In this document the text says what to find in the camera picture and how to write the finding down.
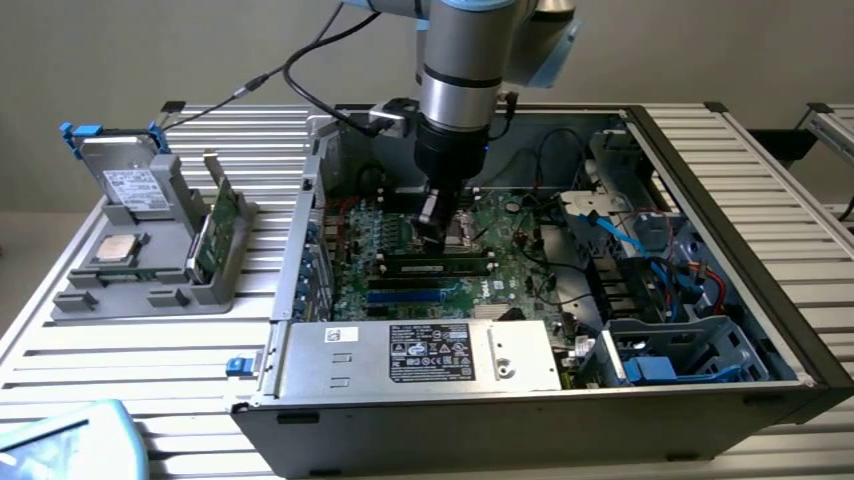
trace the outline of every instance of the power supply label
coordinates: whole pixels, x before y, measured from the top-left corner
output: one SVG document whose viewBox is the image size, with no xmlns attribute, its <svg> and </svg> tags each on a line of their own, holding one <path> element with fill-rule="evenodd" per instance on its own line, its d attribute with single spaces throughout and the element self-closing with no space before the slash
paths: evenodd
<svg viewBox="0 0 854 480">
<path fill-rule="evenodd" d="M 395 383 L 475 380 L 466 323 L 391 325 L 388 376 Z"/>
<path fill-rule="evenodd" d="M 152 212 L 169 209 L 151 171 L 104 170 L 104 177 L 129 211 Z"/>
</svg>

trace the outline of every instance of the motherboard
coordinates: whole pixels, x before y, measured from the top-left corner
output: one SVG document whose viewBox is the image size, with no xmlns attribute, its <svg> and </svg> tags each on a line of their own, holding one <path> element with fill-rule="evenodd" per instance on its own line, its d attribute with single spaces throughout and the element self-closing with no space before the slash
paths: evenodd
<svg viewBox="0 0 854 480">
<path fill-rule="evenodd" d="M 324 232 L 334 319 L 536 319 L 562 344 L 548 272 L 523 255 L 523 249 L 528 257 L 542 250 L 524 233 L 535 228 L 524 197 L 499 190 L 475 197 L 454 217 L 440 255 L 424 253 L 411 214 L 387 212 L 374 199 L 334 202 Z"/>
</svg>

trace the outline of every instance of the white wall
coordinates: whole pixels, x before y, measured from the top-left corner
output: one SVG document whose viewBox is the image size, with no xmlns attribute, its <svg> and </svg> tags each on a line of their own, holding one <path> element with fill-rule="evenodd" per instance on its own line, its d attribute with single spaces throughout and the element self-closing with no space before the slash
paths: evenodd
<svg viewBox="0 0 854 480">
<path fill-rule="evenodd" d="M 335 0 L 5 0 L 0 208 L 84 211 L 96 198 L 63 120 L 139 127 L 164 100 L 214 102 L 314 36 Z M 851 0 L 578 0 L 567 71 L 527 101 L 722 101 L 749 126 L 790 126 L 807 101 L 854 102 Z M 364 14 L 348 11 L 339 25 Z M 412 92 L 412 21 L 383 17 L 296 76 L 331 102 Z M 294 103 L 271 81 L 251 103 Z M 854 172 L 806 169 L 843 201 Z"/>
</svg>

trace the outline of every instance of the robotic arm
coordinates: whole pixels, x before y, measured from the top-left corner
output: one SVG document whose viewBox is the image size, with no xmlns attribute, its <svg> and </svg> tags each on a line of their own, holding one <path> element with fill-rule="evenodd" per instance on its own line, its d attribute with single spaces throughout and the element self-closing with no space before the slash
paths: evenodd
<svg viewBox="0 0 854 480">
<path fill-rule="evenodd" d="M 347 0 L 419 19 L 415 163 L 428 180 L 416 228 L 444 247 L 464 183 L 483 168 L 503 82 L 551 87 L 579 23 L 568 0 Z"/>
</svg>

